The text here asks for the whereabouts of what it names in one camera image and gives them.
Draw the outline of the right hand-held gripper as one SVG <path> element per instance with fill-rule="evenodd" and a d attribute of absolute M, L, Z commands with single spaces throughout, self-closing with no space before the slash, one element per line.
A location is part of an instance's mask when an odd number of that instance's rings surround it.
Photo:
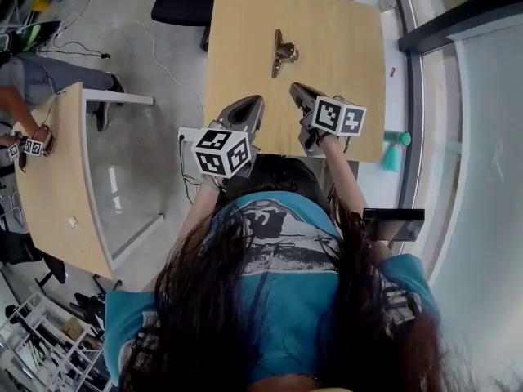
<path fill-rule="evenodd" d="M 303 114 L 298 139 L 306 156 L 322 154 L 319 142 L 326 135 L 342 137 L 346 142 L 361 135 L 365 107 L 353 105 L 340 97 L 327 97 L 323 92 L 299 82 L 290 86 L 289 93 Z"/>

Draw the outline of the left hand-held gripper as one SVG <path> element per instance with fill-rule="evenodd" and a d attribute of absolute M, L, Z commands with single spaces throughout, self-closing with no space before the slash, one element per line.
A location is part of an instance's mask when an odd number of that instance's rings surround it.
<path fill-rule="evenodd" d="M 246 96 L 226 106 L 211 127 L 190 129 L 190 150 L 205 182 L 222 189 L 235 176 L 249 178 L 259 152 L 253 143 L 264 111 L 261 95 Z"/>

